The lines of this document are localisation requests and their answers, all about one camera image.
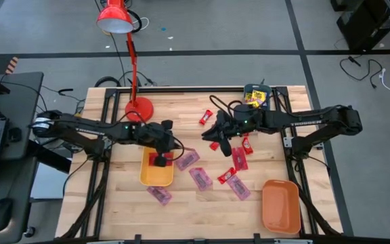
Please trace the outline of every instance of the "pink candy wrapper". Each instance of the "pink candy wrapper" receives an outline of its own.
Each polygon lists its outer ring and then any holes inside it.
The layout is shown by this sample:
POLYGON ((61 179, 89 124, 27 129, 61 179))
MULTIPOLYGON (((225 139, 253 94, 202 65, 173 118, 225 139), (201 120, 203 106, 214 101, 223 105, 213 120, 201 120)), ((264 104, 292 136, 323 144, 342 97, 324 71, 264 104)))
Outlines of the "pink candy wrapper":
POLYGON ((189 174, 192 176, 201 191, 206 190, 213 185, 213 181, 203 168, 193 168, 189 170, 189 174))
POLYGON ((240 200, 243 201, 251 195, 249 189, 243 184, 242 180, 240 180, 237 175, 231 176, 231 178, 227 180, 227 183, 240 200))
POLYGON ((147 191, 153 195, 153 197, 156 197, 159 203, 164 206, 168 204, 172 198, 171 194, 162 186, 149 186, 147 191))
POLYGON ((200 159, 200 155, 193 150, 188 154, 183 155, 181 158, 175 161, 176 166, 181 170, 185 170, 187 167, 191 166, 193 163, 197 162, 200 159))

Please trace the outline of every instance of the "floor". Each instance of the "floor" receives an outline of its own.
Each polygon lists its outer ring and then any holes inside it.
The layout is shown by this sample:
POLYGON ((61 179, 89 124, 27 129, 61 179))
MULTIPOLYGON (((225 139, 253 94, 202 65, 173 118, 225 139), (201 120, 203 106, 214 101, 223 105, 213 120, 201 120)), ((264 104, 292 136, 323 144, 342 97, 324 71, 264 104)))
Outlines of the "floor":
MULTIPOLYGON (((337 173, 353 234, 390 238, 390 91, 377 77, 373 89, 368 79, 354 81, 340 69, 347 44, 336 26, 341 14, 329 0, 133 0, 131 9, 151 21, 134 42, 138 69, 159 85, 244 85, 265 79, 268 85, 306 85, 315 108, 350 104, 359 110, 363 132, 331 142, 337 173)), ((95 25, 97 14, 93 0, 0 0, 0 73, 17 56, 16 73, 44 72, 44 85, 73 88, 78 98, 99 78, 120 77, 114 44, 95 25)), ((115 39, 124 52, 124 69, 131 70, 125 36, 115 39)), ((390 49, 390 33, 378 49, 390 49)), ((363 76, 369 59, 387 69, 390 86, 390 54, 362 56, 362 68, 348 62, 345 68, 363 76)), ((48 107, 74 111, 70 98, 46 89, 41 93, 48 107)), ((61 193, 60 184, 45 183, 53 174, 42 172, 35 186, 39 192, 61 193)), ((35 203, 30 223, 37 235, 21 243, 50 240, 60 204, 35 203)))

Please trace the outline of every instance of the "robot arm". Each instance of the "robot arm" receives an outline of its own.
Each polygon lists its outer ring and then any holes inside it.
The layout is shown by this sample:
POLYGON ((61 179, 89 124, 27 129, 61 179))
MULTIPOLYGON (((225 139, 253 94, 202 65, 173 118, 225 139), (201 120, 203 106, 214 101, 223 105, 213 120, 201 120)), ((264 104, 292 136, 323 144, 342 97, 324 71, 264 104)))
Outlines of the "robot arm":
POLYGON ((159 156, 154 164, 164 167, 167 159, 162 154, 181 148, 174 141, 172 127, 172 121, 162 121, 161 124, 140 122, 109 124, 51 110, 37 115, 32 124, 32 132, 40 138, 59 138, 80 146, 89 157, 102 157, 111 142, 155 148, 159 156), (103 136, 108 138, 108 141, 100 138, 91 139, 80 132, 103 136))
POLYGON ((220 110, 214 126, 202 134, 203 140, 220 143, 227 157, 231 155, 228 140, 252 131, 274 134, 292 126, 326 125, 308 136, 297 136, 291 140, 292 155, 299 158, 307 157, 316 144, 337 135, 354 136, 362 131, 359 113, 351 106, 338 105, 320 110, 283 113, 241 104, 233 110, 234 117, 220 110))

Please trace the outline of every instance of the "lamp base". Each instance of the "lamp base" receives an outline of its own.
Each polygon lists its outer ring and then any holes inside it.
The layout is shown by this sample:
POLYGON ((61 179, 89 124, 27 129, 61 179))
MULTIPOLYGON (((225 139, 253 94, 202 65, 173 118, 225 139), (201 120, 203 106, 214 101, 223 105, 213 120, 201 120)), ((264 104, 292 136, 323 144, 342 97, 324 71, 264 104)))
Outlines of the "lamp base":
MULTIPOLYGON (((132 104, 132 101, 128 102, 126 105, 125 112, 128 113, 130 111, 137 112, 142 120, 147 121, 151 119, 153 116, 153 103, 148 98, 136 98, 135 100, 136 106, 132 104)), ((140 122, 142 121, 140 117, 135 113, 129 113, 127 115, 128 120, 140 122)))

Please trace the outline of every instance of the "yellow bowl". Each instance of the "yellow bowl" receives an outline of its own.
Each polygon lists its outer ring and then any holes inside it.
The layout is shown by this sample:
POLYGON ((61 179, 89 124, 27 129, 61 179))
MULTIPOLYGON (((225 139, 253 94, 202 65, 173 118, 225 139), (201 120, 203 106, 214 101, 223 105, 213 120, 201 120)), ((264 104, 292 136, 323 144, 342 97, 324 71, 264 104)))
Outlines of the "yellow bowl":
POLYGON ((139 181, 146 186, 169 186, 173 182, 174 162, 166 167, 149 166, 150 153, 155 152, 153 148, 144 147, 139 181))

